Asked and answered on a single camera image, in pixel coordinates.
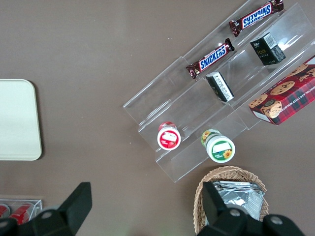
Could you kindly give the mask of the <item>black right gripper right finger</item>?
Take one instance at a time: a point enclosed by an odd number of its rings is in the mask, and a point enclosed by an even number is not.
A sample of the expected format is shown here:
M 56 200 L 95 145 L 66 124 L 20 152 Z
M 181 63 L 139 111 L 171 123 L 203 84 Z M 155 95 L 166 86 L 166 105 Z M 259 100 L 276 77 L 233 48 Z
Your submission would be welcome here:
M 263 221 L 253 219 L 242 210 L 228 208 L 211 182 L 202 188 L 203 208 L 209 225 L 199 236 L 303 236 L 301 229 L 288 217 L 269 214 Z

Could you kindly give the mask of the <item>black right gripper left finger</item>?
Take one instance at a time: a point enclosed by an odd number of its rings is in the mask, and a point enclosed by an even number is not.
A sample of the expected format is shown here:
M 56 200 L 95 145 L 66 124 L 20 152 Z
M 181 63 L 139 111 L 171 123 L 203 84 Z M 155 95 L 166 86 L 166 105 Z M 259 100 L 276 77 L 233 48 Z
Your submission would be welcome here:
M 92 209 L 90 182 L 80 183 L 58 209 L 49 209 L 27 223 L 0 220 L 2 236 L 74 236 Z

